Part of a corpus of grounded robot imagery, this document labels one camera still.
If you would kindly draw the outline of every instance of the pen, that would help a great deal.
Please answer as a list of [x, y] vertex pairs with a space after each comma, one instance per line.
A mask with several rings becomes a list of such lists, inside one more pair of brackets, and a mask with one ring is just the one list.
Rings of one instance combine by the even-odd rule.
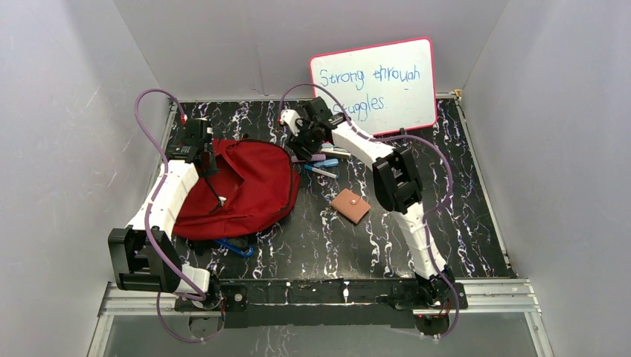
[[319, 173], [320, 175], [329, 176], [329, 177], [334, 178], [334, 179], [338, 179], [339, 178], [339, 176], [334, 174], [334, 173], [330, 173], [328, 171], [316, 169], [316, 168], [311, 167], [309, 165], [304, 165], [304, 168], [307, 169], [307, 170], [313, 171], [314, 173]]

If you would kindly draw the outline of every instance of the black table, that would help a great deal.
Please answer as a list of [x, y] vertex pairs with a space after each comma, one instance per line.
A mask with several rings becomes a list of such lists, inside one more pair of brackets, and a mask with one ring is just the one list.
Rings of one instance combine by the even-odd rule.
[[[289, 131], [277, 125], [278, 101], [184, 103], [189, 118], [208, 117], [216, 138], [250, 138], [286, 147]], [[296, 108], [290, 101], [286, 107]], [[484, 198], [470, 146], [453, 99], [438, 100], [438, 122], [411, 131], [437, 145], [449, 159], [454, 175], [451, 207], [429, 218], [439, 249], [456, 277], [514, 277], [507, 268]], [[181, 133], [173, 124], [170, 141]], [[439, 157], [420, 144], [412, 145], [423, 180], [423, 205], [434, 207], [446, 194], [446, 173]], [[332, 172], [339, 179], [300, 172], [300, 192], [291, 214], [249, 239], [256, 252], [244, 259], [214, 242], [195, 249], [175, 237], [183, 262], [215, 271], [222, 279], [365, 279], [413, 277], [411, 256], [403, 234], [373, 192], [371, 171], [358, 159], [341, 161]], [[330, 201], [343, 189], [361, 194], [372, 205], [354, 225], [337, 214]]]

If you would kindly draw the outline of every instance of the red wire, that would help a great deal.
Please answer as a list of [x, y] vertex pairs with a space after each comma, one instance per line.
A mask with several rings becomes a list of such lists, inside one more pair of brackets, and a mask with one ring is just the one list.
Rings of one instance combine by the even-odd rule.
[[451, 310], [452, 310], [452, 302], [451, 302], [451, 300], [447, 300], [447, 312], [445, 312], [444, 316], [449, 315], [449, 311], [451, 311]]

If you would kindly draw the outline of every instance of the marker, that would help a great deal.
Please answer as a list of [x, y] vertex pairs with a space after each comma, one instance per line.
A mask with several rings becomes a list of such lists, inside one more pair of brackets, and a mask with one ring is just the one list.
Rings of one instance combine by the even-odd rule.
[[339, 176], [334, 174], [334, 173], [330, 173], [328, 171], [316, 169], [316, 168], [311, 167], [309, 165], [304, 165], [304, 168], [309, 170], [309, 171], [313, 171], [314, 173], [319, 173], [320, 175], [329, 176], [329, 177], [331, 177], [333, 179], [338, 179], [339, 178]]
[[318, 161], [314, 163], [312, 166], [318, 169], [327, 169], [329, 167], [335, 167], [339, 164], [339, 160], [336, 158], [329, 158], [324, 161]]
[[307, 162], [307, 161], [323, 161], [323, 160], [326, 160], [326, 159], [327, 159], [327, 156], [325, 154], [311, 155], [311, 158], [309, 160], [301, 160], [298, 157], [296, 157], [295, 155], [292, 156], [292, 162], [293, 163]]

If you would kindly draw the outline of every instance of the gray wall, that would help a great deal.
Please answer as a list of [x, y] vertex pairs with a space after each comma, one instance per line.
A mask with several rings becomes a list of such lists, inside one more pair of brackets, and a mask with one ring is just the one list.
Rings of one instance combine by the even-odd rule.
[[437, 90], [460, 89], [506, 2], [115, 0], [160, 84], [185, 99], [279, 97], [311, 80], [313, 55], [419, 36], [434, 43]]
[[[111, 0], [0, 9], [0, 356], [84, 356], [112, 279], [107, 235], [156, 164], [133, 101], [158, 83]], [[142, 108], [157, 135], [166, 104]]]
[[557, 356], [631, 350], [631, 2], [511, 0], [464, 90], [499, 227]]

